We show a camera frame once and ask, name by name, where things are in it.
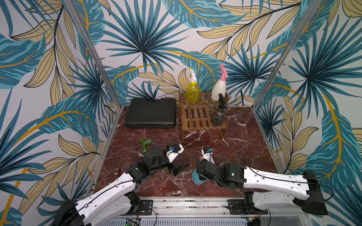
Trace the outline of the white pink spray bottle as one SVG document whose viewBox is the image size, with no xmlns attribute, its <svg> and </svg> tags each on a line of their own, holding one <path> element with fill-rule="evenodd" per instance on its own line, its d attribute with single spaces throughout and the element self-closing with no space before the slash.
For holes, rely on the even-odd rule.
<svg viewBox="0 0 362 226">
<path fill-rule="evenodd" d="M 214 85 L 214 88 L 211 93 L 211 98 L 213 101 L 218 101 L 220 94 L 222 94 L 225 97 L 226 93 L 226 79 L 228 79 L 229 76 L 223 64 L 220 64 L 220 70 L 222 75 L 220 79 L 217 81 L 217 83 Z"/>
</svg>

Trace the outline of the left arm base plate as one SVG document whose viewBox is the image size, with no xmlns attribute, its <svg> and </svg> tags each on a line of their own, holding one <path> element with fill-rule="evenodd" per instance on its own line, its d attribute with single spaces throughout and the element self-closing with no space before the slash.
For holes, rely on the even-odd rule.
<svg viewBox="0 0 362 226">
<path fill-rule="evenodd" d="M 125 216 L 150 216 L 153 213 L 153 200 L 140 200 L 138 204 L 133 204 Z"/>
</svg>

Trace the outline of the black clear spray bottle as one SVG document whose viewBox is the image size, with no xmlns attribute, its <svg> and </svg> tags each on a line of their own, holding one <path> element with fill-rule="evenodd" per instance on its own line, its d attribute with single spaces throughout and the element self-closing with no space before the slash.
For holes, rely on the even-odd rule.
<svg viewBox="0 0 362 226">
<path fill-rule="evenodd" d="M 212 124 L 214 126 L 222 126 L 224 118 L 225 118 L 225 108 L 227 106 L 225 97 L 220 93 L 219 94 L 219 105 L 214 110 L 212 116 Z"/>
</svg>

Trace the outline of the yellow spray bottle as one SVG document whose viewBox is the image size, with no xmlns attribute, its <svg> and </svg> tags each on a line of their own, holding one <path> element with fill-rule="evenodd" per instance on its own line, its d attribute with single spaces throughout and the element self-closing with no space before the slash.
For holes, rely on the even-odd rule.
<svg viewBox="0 0 362 226">
<path fill-rule="evenodd" d="M 200 88 L 198 86 L 196 72 L 192 68 L 190 68 L 189 71 L 191 80 L 189 86 L 186 88 L 186 100 L 190 104 L 196 104 L 200 99 Z"/>
</svg>

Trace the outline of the wooden two-tier shelf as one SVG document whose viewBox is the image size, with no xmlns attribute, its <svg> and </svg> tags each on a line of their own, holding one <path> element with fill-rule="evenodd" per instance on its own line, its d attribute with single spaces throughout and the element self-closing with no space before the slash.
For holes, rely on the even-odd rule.
<svg viewBox="0 0 362 226">
<path fill-rule="evenodd" d="M 200 94 L 200 101 L 195 104 L 190 104 L 186 100 L 186 94 L 179 92 L 179 113 L 181 121 L 182 140 L 185 139 L 185 133 L 189 131 L 206 131 L 217 130 L 220 138 L 223 139 L 229 126 L 226 120 L 221 126 L 212 124 L 212 115 L 217 108 L 218 102 L 211 99 L 211 93 Z"/>
</svg>

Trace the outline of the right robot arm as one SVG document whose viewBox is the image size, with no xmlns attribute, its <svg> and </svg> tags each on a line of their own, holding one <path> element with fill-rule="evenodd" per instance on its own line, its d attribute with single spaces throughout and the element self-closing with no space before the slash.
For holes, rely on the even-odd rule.
<svg viewBox="0 0 362 226">
<path fill-rule="evenodd" d="M 289 176 L 244 165 L 219 166 L 203 159 L 198 164 L 196 173 L 200 180 L 209 180 L 230 190 L 262 189 L 262 193 L 245 194 L 244 206 L 248 210 L 264 211 L 270 207 L 290 206 L 312 215 L 328 214 L 321 184 L 312 171 Z"/>
</svg>

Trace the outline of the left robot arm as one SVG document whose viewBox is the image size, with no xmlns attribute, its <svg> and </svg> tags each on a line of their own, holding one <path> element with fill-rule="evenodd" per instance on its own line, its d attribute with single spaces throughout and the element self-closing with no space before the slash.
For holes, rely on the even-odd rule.
<svg viewBox="0 0 362 226">
<path fill-rule="evenodd" d="M 176 166 L 174 160 L 184 152 L 181 144 L 162 150 L 151 146 L 136 163 L 100 191 L 87 198 L 65 201 L 57 211 L 53 226 L 101 226 L 105 222 L 128 213 L 136 213 L 140 199 L 134 190 L 159 170 L 178 176 L 188 165 Z"/>
</svg>

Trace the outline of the teal round spray bottle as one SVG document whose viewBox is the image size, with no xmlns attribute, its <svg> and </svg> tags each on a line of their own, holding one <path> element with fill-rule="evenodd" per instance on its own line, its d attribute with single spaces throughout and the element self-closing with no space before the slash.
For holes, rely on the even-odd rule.
<svg viewBox="0 0 362 226">
<path fill-rule="evenodd" d="M 207 181 L 206 178 L 204 178 L 203 176 L 201 176 L 197 173 L 196 169 L 192 172 L 191 179 L 192 179 L 192 182 L 196 185 L 202 185 L 203 183 L 205 183 Z"/>
</svg>

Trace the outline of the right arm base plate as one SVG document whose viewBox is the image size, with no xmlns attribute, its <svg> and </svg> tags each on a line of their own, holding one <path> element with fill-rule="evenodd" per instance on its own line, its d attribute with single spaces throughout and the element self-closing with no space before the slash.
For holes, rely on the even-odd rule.
<svg viewBox="0 0 362 226">
<path fill-rule="evenodd" d="M 246 203 L 244 199 L 229 199 L 227 200 L 227 209 L 231 215 L 264 215 L 268 214 L 268 210 L 259 210 L 252 204 Z"/>
</svg>

